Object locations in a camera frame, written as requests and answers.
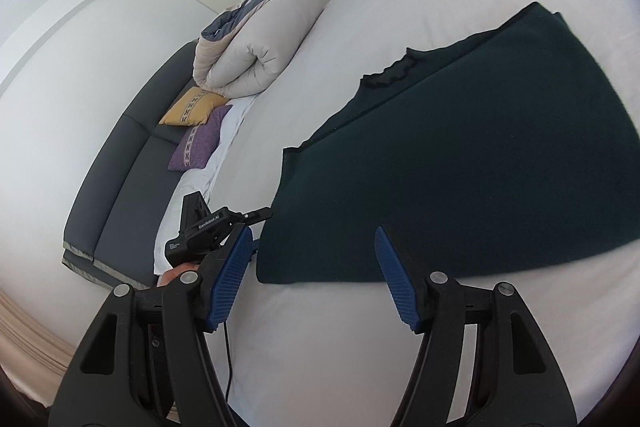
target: throw pillow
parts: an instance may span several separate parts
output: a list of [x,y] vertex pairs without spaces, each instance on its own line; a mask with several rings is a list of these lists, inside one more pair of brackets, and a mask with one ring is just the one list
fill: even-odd
[[211,111],[228,102],[219,94],[191,87],[162,117],[168,125],[200,125],[207,123]]
[[190,127],[184,133],[180,144],[171,156],[170,171],[204,169],[210,156],[220,143],[220,126],[232,106],[215,108],[207,123]]

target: rolled comforter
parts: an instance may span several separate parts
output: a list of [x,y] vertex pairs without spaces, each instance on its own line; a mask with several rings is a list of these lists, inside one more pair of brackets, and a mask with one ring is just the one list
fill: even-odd
[[264,91],[287,67],[321,11],[318,0],[243,0],[202,32],[195,82],[225,98]]

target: mattress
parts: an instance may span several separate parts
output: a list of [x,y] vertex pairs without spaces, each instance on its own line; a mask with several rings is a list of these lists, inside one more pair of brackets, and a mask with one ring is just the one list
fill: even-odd
[[[430,50],[498,27],[537,1],[559,11],[640,126],[640,0],[332,0],[244,117],[209,206],[268,205],[282,149],[297,147],[407,47]],[[259,235],[260,225],[254,227]],[[604,395],[640,335],[640,243],[556,267],[462,279],[513,283],[542,328],[578,418]],[[384,283],[262,285],[250,264],[228,321],[230,405],[252,426],[388,426],[420,344]],[[222,386],[224,336],[208,339]],[[471,363],[463,363],[460,380]],[[464,396],[450,419],[462,415]]]

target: blue textured pad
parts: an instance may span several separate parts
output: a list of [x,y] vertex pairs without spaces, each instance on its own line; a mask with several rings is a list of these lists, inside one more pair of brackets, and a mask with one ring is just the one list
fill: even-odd
[[242,277],[251,260],[253,241],[251,229],[244,227],[211,289],[212,305],[207,323],[213,330],[229,316],[231,305],[236,299]]
[[380,269],[385,276],[400,318],[409,324],[413,331],[417,330],[420,326],[420,315],[418,315],[414,286],[402,266],[396,249],[382,227],[376,229],[374,247]]

